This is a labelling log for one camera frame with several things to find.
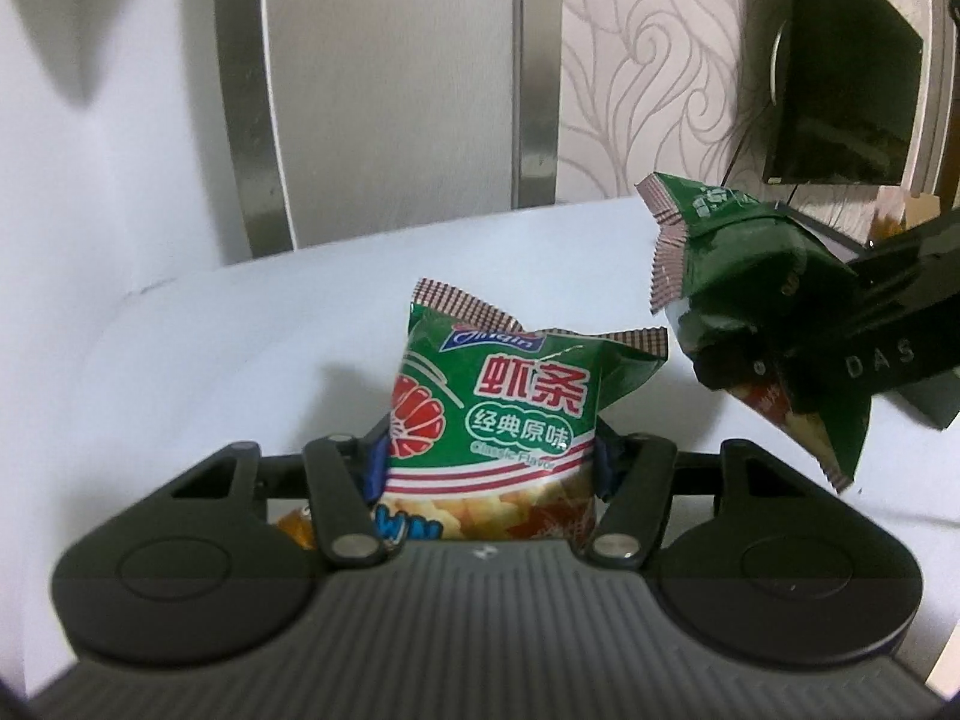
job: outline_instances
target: white surface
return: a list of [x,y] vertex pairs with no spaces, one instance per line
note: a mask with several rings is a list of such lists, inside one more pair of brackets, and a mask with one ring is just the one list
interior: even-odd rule
[[[71,541],[234,440],[265,453],[299,450],[329,432],[364,432],[386,412],[416,279],[456,284],[527,327],[584,332],[652,324],[656,229],[637,199],[460,220],[314,247],[181,279],[128,303],[88,360],[65,426],[72,463],[34,522],[53,565]],[[610,408],[620,430],[656,432],[715,451],[750,437],[821,484],[819,467],[745,406],[706,391],[673,357]],[[927,668],[960,614],[956,429],[938,433],[883,399],[848,500],[914,551],[925,598],[906,654]],[[27,588],[36,688],[71,656],[45,578]]]
[[79,0],[78,104],[109,165],[137,289],[250,259],[213,0]]
[[953,629],[953,634],[930,672],[926,685],[947,699],[960,692],[960,623]]
[[43,650],[21,614],[25,571],[46,592],[35,527],[59,521],[61,477],[89,471],[64,435],[83,360],[129,293],[248,257],[212,3],[0,0],[0,676],[16,689],[24,647]]
[[21,577],[30,512],[61,462],[52,426],[131,288],[78,108],[77,0],[0,0],[0,676],[23,689]]

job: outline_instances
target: white table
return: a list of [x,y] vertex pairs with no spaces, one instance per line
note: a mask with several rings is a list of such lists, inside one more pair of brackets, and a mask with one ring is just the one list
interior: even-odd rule
[[[651,317],[656,226],[639,199],[493,215],[338,242],[221,269],[132,298],[88,360],[65,432],[71,460],[46,495],[25,586],[26,679],[72,655],[48,601],[64,547],[234,440],[265,453],[386,412],[416,279],[442,279],[528,328],[592,333]],[[700,386],[675,344],[667,365],[608,410],[621,431],[716,451],[747,437],[826,486],[813,459],[736,399]],[[901,538],[925,573],[901,650],[929,669],[960,617],[960,428],[939,433],[876,398],[848,503]]]

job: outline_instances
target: silver metal bar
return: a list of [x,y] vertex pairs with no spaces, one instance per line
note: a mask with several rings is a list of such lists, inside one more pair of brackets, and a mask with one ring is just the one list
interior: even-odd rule
[[914,193],[937,191],[940,165],[947,143],[957,56],[957,30],[947,13],[948,1],[930,0],[929,81],[923,127],[917,146],[917,165],[910,182],[910,190]]
[[508,210],[512,0],[265,0],[299,247]]
[[514,208],[556,200],[562,3],[514,0]]
[[274,139],[261,0],[214,0],[220,86],[247,238],[254,257],[294,247]]

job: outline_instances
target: snack bag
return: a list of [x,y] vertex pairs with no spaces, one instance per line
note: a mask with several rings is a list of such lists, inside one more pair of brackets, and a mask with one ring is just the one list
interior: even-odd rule
[[[856,275],[794,220],[742,191],[651,173],[637,191],[659,223],[651,308],[666,307],[680,348],[695,362],[712,344],[779,338],[809,310],[850,300]],[[870,398],[825,398],[795,413],[774,370],[728,391],[793,437],[837,490],[851,483]]]
[[313,535],[313,523],[310,521],[310,506],[302,506],[288,512],[277,520],[277,528],[293,538],[304,549],[316,549],[317,540]]
[[528,333],[482,300],[422,280],[373,512],[381,535],[582,541],[594,524],[597,412],[666,354],[665,328]]

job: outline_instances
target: cable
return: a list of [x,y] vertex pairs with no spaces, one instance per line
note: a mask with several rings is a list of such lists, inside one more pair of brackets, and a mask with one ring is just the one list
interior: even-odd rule
[[769,108],[771,105],[773,105],[773,102],[771,100],[767,100],[767,103],[762,108],[760,108],[760,113],[758,113],[752,119],[750,124],[747,124],[747,127],[743,130],[743,134],[740,137],[740,142],[736,145],[736,148],[733,150],[733,159],[731,159],[730,165],[727,167],[727,172],[723,174],[723,181],[720,182],[720,186],[722,187],[727,186],[727,180],[730,178],[730,174],[733,172],[733,166],[736,165],[736,158],[740,156],[740,151],[743,148],[744,143],[747,142],[747,136],[750,134],[750,130],[754,128],[754,124],[756,124],[760,120],[760,117],[767,112],[767,108]]

